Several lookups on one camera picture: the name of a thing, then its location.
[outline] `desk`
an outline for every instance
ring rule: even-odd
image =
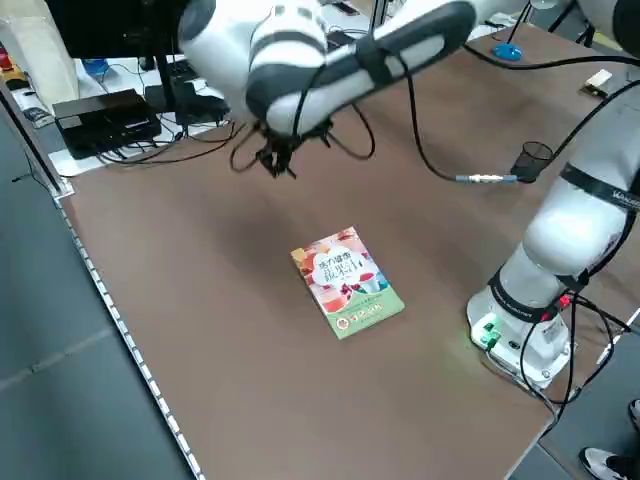
[[[528,61],[586,53],[528,26],[519,42]],[[578,89],[600,68],[505,72],[458,52],[416,78],[427,155],[451,172],[507,171],[523,142],[558,145],[594,108]],[[309,142],[298,180],[274,181],[232,173],[227,150],[89,172],[64,200],[208,478],[495,480],[547,420],[484,366],[464,307],[561,165],[531,186],[444,183],[416,154],[404,85],[362,107],[378,144],[368,163]],[[354,115],[335,120],[337,136],[367,148]],[[349,225],[406,309],[338,341],[289,252]],[[627,318],[640,303],[624,287],[637,243],[587,291]],[[602,350],[592,337],[581,355]]]

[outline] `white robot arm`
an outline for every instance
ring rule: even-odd
[[[316,0],[193,0],[179,39],[236,116],[250,112],[295,136],[398,81],[405,73],[398,57],[415,73],[454,52],[503,1],[407,0],[372,36],[327,54],[329,25]]]

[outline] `white sneaker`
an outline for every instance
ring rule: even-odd
[[[636,462],[631,457],[621,457],[597,448],[584,448],[580,452],[580,461],[598,480],[636,480],[633,477]]]
[[[636,427],[638,433],[640,433],[640,400],[634,400],[629,404],[629,416],[633,422],[633,426]]]

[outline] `book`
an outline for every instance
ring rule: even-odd
[[[404,309],[353,227],[298,248],[291,257],[339,339]]]

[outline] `small white object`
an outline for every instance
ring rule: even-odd
[[[196,474],[200,473],[200,465],[198,465],[196,457],[193,455],[193,453],[189,454],[189,463],[191,463],[191,466],[193,467],[193,470],[196,472]]]
[[[147,367],[146,365],[142,365],[140,367],[140,370],[142,371],[142,375],[144,375],[144,378],[146,378],[147,380],[151,378],[151,371],[149,370],[149,367]]]
[[[160,396],[160,389],[158,388],[158,384],[156,383],[155,380],[151,380],[149,382],[149,387],[151,388],[151,392],[153,393],[154,396],[156,397]]]
[[[133,337],[130,334],[127,333],[124,339],[131,348],[135,348],[136,342],[133,341]]]
[[[167,418],[167,422],[169,422],[169,426],[171,427],[171,430],[173,430],[174,433],[177,433],[180,431],[180,428],[178,427],[178,422],[176,422],[176,419],[173,417],[173,415],[170,415]]]
[[[167,405],[167,402],[165,401],[164,398],[161,398],[160,400],[158,400],[158,404],[160,405],[160,411],[162,412],[163,415],[166,415],[169,413],[169,405]]]
[[[142,355],[140,355],[140,350],[138,350],[137,348],[133,351],[133,358],[135,358],[136,363],[141,364],[142,363]]]
[[[587,80],[587,85],[591,85],[592,87],[600,88],[602,85],[607,83],[611,77],[613,77],[613,73],[602,69],[598,73],[596,73],[593,77]]]
[[[180,443],[180,446],[182,447],[182,450],[184,450],[186,453],[189,453],[189,444],[187,443],[187,440],[184,438],[184,435],[180,434],[178,435],[178,443]]]

